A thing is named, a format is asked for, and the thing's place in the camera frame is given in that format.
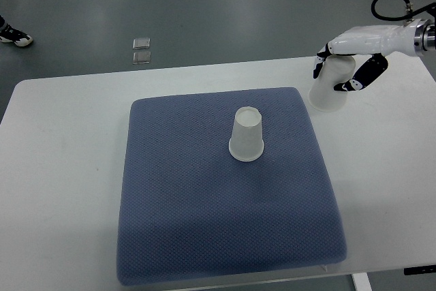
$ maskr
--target small plastic object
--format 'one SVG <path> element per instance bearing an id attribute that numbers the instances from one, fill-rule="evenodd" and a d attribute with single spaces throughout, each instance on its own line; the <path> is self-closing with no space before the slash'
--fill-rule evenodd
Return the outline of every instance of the small plastic object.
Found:
<path id="1" fill-rule="evenodd" d="M 252 162 L 264 152 L 262 116 L 254 107 L 242 107 L 234 116 L 229 151 L 242 162 Z"/>
<path id="2" fill-rule="evenodd" d="M 134 64 L 144 64 L 150 63 L 150 55 L 149 51 L 138 51 L 134 53 Z"/>
<path id="3" fill-rule="evenodd" d="M 148 49 L 150 48 L 149 37 L 137 37 L 134 40 L 134 49 Z"/>
<path id="4" fill-rule="evenodd" d="M 332 55 L 327 58 L 320 76 L 309 91 L 309 103 L 322 112 L 334 112 L 342 108 L 348 92 L 335 91 L 335 85 L 348 81 L 354 73 L 356 62 L 351 56 Z"/>

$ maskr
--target sneaker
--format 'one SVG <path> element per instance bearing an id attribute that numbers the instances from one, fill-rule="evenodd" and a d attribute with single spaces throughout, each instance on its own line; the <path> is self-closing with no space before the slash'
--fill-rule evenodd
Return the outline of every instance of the sneaker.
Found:
<path id="1" fill-rule="evenodd" d="M 18 47 L 25 47 L 31 44 L 33 39 L 30 35 L 27 35 L 22 31 L 15 30 L 13 27 L 7 24 L 6 27 L 0 31 L 0 41 L 13 42 Z"/>

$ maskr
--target white table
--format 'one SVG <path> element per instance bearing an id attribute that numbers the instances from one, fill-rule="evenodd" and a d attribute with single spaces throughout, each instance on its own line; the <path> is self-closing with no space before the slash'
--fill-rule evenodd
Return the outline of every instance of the white table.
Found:
<path id="1" fill-rule="evenodd" d="M 436 84 L 418 58 L 344 108 L 307 102 L 313 58 L 26 80 L 0 125 L 0 288 L 124 290 L 116 238 L 129 110 L 145 97 L 296 87 L 343 218 L 347 259 L 322 267 L 152 285 L 201 288 L 436 263 Z M 365 60 L 357 57 L 357 66 Z"/>

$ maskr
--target gray floor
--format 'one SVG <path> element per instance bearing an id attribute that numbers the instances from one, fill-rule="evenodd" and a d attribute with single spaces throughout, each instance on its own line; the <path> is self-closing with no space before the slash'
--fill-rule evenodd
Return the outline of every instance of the gray floor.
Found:
<path id="1" fill-rule="evenodd" d="M 434 0 L 412 1 L 419 8 Z M 0 13 L 35 39 L 28 48 L 0 45 L 0 119 L 14 86 L 30 78 L 313 56 L 353 26 L 385 24 L 372 17 L 371 2 L 0 0 Z M 385 14 L 403 13 L 400 1 L 382 1 L 380 8 Z M 151 38 L 151 63 L 132 65 L 132 40 L 142 36 Z M 436 52 L 423 61 L 436 77 Z M 390 271 L 369 276 L 375 291 L 436 288 L 436 274 L 405 277 L 402 271 Z M 353 290 L 353 286 L 351 277 L 345 276 L 235 289 Z"/>

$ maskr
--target plastic cup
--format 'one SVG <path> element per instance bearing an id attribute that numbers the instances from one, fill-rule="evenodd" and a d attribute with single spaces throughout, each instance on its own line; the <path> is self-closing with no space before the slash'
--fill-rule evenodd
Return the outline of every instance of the plastic cup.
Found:
<path id="1" fill-rule="evenodd" d="M 242 162 L 252 162 L 264 152 L 262 116 L 259 110 L 254 107 L 238 109 L 234 115 L 229 151 L 235 159 Z"/>
<path id="2" fill-rule="evenodd" d="M 338 83 L 347 82 L 353 76 L 355 66 L 351 56 L 328 57 L 309 91 L 310 105 L 322 112 L 334 112 L 345 105 L 348 92 L 333 88 Z"/>

